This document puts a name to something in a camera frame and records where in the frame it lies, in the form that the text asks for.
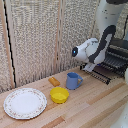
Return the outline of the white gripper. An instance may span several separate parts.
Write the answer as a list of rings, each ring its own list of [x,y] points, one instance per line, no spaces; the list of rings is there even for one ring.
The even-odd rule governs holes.
[[[84,71],[91,72],[95,68],[95,64],[87,63],[86,66],[83,68]]]

